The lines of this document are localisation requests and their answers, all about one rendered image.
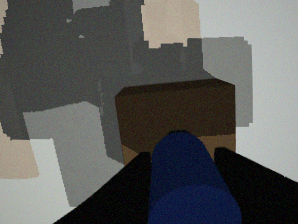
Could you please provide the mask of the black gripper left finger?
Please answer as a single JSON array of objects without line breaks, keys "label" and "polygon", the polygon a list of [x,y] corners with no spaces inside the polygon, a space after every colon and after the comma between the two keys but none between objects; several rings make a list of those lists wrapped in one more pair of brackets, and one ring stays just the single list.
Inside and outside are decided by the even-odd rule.
[{"label": "black gripper left finger", "polygon": [[150,153],[138,153],[88,200],[53,224],[148,224],[150,169]]}]

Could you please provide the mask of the dark blue cylinder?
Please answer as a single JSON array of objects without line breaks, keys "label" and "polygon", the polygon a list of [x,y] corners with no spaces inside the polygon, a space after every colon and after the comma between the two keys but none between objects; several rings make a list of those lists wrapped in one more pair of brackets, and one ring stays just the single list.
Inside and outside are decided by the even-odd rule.
[{"label": "dark blue cylinder", "polygon": [[242,224],[241,209],[204,143],[162,137],[152,152],[148,224]]}]

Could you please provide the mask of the dark brown block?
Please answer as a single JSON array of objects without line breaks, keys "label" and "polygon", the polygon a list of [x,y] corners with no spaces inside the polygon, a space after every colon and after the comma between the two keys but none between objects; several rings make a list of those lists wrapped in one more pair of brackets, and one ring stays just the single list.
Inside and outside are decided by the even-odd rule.
[{"label": "dark brown block", "polygon": [[118,133],[125,167],[170,133],[185,132],[216,148],[235,145],[235,85],[218,79],[129,85],[116,97]]}]

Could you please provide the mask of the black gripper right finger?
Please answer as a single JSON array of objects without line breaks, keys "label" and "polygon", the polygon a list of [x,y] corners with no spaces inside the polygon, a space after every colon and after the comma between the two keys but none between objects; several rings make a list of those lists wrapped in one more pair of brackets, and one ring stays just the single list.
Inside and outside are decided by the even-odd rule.
[{"label": "black gripper right finger", "polygon": [[298,224],[298,183],[226,148],[213,155],[242,224]]}]

